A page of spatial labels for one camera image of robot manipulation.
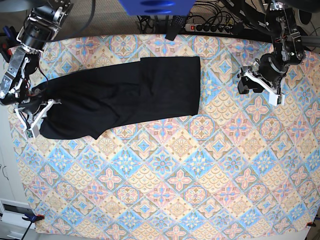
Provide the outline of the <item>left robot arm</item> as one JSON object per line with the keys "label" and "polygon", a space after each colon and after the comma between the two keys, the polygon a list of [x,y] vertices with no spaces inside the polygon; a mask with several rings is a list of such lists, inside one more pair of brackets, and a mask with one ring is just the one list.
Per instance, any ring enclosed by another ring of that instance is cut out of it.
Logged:
{"label": "left robot arm", "polygon": [[262,93],[270,89],[272,93],[281,94],[282,80],[287,75],[289,66],[299,65],[305,58],[301,34],[298,31],[294,11],[287,4],[270,0],[264,15],[264,24],[253,18],[246,2],[242,0],[241,8],[246,18],[258,31],[271,37],[273,52],[262,55],[255,60],[254,66],[243,66],[237,75],[239,94],[246,95],[253,90]]}

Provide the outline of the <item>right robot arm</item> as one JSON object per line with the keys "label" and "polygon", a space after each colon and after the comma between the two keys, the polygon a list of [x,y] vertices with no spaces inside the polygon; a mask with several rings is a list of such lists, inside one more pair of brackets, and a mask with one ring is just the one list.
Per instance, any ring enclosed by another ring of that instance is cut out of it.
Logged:
{"label": "right robot arm", "polygon": [[7,12],[19,7],[32,9],[19,33],[13,28],[4,28],[5,34],[15,42],[16,50],[13,54],[1,52],[8,69],[0,83],[0,102],[5,106],[16,105],[17,116],[30,128],[43,103],[40,91],[30,91],[30,75],[40,68],[45,44],[56,37],[73,4],[69,0],[13,0],[0,5],[1,10]]}

